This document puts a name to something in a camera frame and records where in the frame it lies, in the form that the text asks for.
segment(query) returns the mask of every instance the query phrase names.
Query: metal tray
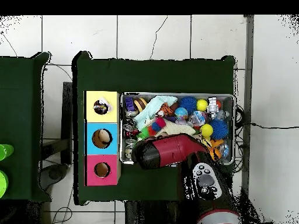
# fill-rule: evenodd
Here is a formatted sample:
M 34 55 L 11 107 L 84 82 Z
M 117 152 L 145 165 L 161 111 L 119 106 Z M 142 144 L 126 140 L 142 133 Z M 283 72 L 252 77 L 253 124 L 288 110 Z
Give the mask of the metal tray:
M 120 95 L 120 146 L 119 146 L 119 154 L 120 160 L 124 164 L 133 164 L 132 160 L 126 158 L 125 156 L 125 137 L 124 137 L 124 129 L 123 129 L 123 120 L 126 118 L 126 114 L 124 109 L 126 109 L 126 97 L 142 97 L 147 102 L 149 102 L 156 95 L 170 95 L 178 98 L 178 101 L 185 96 L 193 96 L 197 99 L 208 99 L 209 97 L 216 97 L 217 100 L 222 102 L 221 109 L 224 111 L 228 111 L 230 116 L 228 117 L 228 136 L 225 138 L 227 145 L 230 147 L 230 152 L 228 156 L 223 159 L 220 159 L 220 162 L 223 162 L 223 165 L 230 165 L 235 159 L 235 109 L 236 109 L 236 98 L 232 94 L 205 94 L 205 93 L 131 93 L 125 92 Z

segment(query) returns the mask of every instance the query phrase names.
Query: green cup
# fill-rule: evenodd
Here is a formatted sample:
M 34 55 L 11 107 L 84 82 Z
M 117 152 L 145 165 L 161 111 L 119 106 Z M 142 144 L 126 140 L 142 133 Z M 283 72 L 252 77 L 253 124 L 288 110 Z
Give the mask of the green cup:
M 4 160 L 13 154 L 15 149 L 10 144 L 0 144 L 0 160 Z
M 8 187 L 8 178 L 7 175 L 0 170 L 0 198 L 5 194 Z

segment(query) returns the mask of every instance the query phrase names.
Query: yellow ball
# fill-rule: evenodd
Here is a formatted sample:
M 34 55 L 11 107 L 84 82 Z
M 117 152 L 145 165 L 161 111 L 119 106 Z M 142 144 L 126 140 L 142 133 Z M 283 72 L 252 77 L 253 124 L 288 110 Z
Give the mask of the yellow ball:
M 196 107 L 197 111 L 206 111 L 208 106 L 208 102 L 204 99 L 200 99 L 197 101 Z
M 213 128 L 209 124 L 204 124 L 202 127 L 200 127 L 200 130 L 203 137 L 209 137 L 213 133 Z

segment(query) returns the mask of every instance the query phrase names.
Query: pink box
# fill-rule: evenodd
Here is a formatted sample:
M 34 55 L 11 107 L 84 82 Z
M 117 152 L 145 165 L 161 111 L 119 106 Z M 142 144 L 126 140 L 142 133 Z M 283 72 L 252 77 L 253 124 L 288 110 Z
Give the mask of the pink box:
M 95 173 L 98 163 L 106 163 L 110 173 L 106 177 L 99 177 Z M 87 156 L 87 186 L 117 185 L 120 177 L 120 162 L 118 155 L 88 155 Z

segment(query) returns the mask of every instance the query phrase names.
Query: circular hole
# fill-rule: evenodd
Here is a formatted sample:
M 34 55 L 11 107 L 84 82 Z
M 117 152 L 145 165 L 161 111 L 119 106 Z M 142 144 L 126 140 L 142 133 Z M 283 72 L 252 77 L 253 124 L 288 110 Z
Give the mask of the circular hole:
M 112 142 L 112 135 L 106 129 L 98 129 L 92 135 L 92 143 L 100 149 L 106 149 Z
M 96 101 L 93 104 L 93 109 L 97 114 L 104 115 L 108 112 L 108 106 L 104 103 L 100 103 L 100 101 Z
M 95 174 L 100 178 L 105 178 L 110 173 L 110 166 L 106 162 L 100 162 L 95 166 Z

